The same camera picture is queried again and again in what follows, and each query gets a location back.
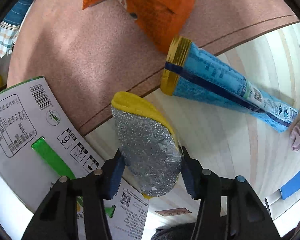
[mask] white floor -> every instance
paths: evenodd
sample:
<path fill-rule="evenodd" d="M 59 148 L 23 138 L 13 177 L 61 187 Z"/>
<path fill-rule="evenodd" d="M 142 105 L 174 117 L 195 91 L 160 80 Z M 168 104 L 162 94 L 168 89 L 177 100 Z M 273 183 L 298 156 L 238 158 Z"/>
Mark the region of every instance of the white floor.
<path fill-rule="evenodd" d="M 300 200 L 273 222 L 280 234 L 284 236 L 295 228 L 300 221 Z"/>

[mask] blue tube package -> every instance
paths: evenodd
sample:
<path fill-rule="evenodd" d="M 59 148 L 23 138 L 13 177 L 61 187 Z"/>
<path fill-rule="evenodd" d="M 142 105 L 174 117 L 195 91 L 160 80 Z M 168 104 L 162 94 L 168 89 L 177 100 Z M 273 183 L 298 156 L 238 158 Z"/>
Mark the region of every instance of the blue tube package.
<path fill-rule="evenodd" d="M 167 95 L 249 113 L 278 132 L 287 130 L 299 113 L 184 37 L 174 38 L 170 45 L 161 90 Z"/>

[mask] pink cloth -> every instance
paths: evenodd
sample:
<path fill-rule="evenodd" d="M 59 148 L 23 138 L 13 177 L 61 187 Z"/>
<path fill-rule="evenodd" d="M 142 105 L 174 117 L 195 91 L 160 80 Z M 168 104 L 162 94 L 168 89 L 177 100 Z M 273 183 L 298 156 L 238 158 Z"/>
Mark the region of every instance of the pink cloth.
<path fill-rule="evenodd" d="M 292 140 L 291 149 L 300 153 L 300 122 L 292 129 L 290 139 Z"/>

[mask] silver scrubber pad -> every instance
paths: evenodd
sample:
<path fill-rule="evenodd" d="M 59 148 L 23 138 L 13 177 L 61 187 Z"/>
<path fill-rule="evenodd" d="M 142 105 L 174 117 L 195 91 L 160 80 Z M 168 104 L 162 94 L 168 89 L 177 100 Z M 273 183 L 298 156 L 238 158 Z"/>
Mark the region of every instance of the silver scrubber pad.
<path fill-rule="evenodd" d="M 161 123 L 112 107 L 120 151 L 142 192 L 167 194 L 177 183 L 182 155 L 169 130 Z"/>

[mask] gold cap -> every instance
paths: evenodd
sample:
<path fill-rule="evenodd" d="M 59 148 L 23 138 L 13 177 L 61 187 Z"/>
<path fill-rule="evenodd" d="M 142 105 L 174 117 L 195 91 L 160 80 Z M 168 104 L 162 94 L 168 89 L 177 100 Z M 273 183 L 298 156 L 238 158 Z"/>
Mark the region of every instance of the gold cap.
<path fill-rule="evenodd" d="M 181 36 L 174 37 L 170 44 L 166 61 L 183 67 L 190 50 L 190 46 L 191 40 Z M 165 69 L 161 78 L 161 91 L 169 96 L 172 96 L 178 80 L 178 74 Z"/>

